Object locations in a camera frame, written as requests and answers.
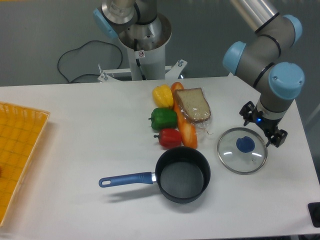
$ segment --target blue lid knob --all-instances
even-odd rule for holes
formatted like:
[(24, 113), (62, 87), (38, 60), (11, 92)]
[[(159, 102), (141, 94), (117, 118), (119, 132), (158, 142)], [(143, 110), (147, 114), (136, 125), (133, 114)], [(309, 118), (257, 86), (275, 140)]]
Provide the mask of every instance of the blue lid knob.
[(249, 136), (238, 138), (235, 144), (236, 147), (245, 154), (252, 152), (256, 147), (255, 141), (253, 141), (253, 139)]
[(281, 62), (272, 68), (268, 80), (275, 95), (284, 100), (292, 100), (300, 94), (305, 74), (298, 65)]
[(294, 39), (293, 44), (295, 44), (302, 35), (302, 31), (303, 31), (302, 24), (299, 21), (299, 19), (296, 18), (295, 16), (284, 15), (283, 17), (289, 19), (291, 21), (291, 23), (293, 24), (294, 31), (295, 31), (295, 39)]
[(246, 47), (246, 43), (237, 41), (226, 51), (222, 64), (233, 75), (236, 74), (241, 55)]
[(101, 12), (97, 8), (93, 11), (93, 17), (96, 24), (105, 35), (107, 35), (111, 39), (115, 39), (118, 37), (118, 34), (110, 26), (108, 21), (104, 18), (104, 16), (102, 16)]

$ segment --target saucepan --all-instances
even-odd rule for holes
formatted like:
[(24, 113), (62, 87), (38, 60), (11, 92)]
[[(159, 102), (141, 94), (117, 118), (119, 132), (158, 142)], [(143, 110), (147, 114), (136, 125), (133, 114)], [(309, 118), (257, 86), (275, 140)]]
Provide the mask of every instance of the saucepan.
[(104, 177), (101, 188), (127, 184), (157, 183), (161, 193), (178, 204), (191, 203), (206, 190), (211, 177), (207, 159), (198, 150), (178, 146), (164, 152), (158, 159), (155, 172)]

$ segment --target bread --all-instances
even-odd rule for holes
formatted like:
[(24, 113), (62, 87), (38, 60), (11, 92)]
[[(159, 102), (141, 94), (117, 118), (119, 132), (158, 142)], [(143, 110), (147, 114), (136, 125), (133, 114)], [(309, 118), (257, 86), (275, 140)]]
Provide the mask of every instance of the bread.
[(173, 96), (190, 122), (197, 124), (210, 119), (210, 107), (200, 87), (177, 89), (174, 91)]

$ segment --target fake vegetable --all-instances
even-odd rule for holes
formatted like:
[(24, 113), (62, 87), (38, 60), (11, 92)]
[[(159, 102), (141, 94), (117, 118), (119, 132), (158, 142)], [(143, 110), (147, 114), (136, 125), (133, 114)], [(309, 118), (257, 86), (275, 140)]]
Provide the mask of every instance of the fake vegetable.
[(174, 106), (174, 97), (170, 87), (166, 84), (157, 86), (155, 89), (153, 89), (152, 98), (159, 108), (172, 109)]
[[(178, 90), (178, 89), (185, 89), (185, 88), (180, 82), (175, 82), (171, 86), (172, 94), (174, 94), (175, 90)], [(181, 134), (183, 145), (189, 148), (196, 149), (198, 147), (198, 138), (197, 138), (196, 128), (192, 123), (187, 121), (187, 119), (181, 112), (181, 109), (179, 108), (179, 105), (175, 99), (173, 104), (173, 110), (176, 112), (176, 115), (177, 115), (177, 126)]]
[(172, 149), (181, 145), (181, 134), (173, 128), (165, 128), (159, 132), (159, 135), (154, 135), (154, 138), (159, 139), (161, 146)]
[(151, 127), (156, 131), (177, 127), (177, 113), (165, 107), (154, 109), (149, 120), (151, 120)]

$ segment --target glass lid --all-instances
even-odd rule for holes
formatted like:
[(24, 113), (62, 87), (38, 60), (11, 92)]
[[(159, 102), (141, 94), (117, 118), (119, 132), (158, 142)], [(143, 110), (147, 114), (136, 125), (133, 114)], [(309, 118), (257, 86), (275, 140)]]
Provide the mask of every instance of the glass lid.
[(251, 174), (259, 170), (267, 160), (264, 140), (244, 127), (231, 128), (222, 134), (217, 145), (223, 165), (236, 174)]

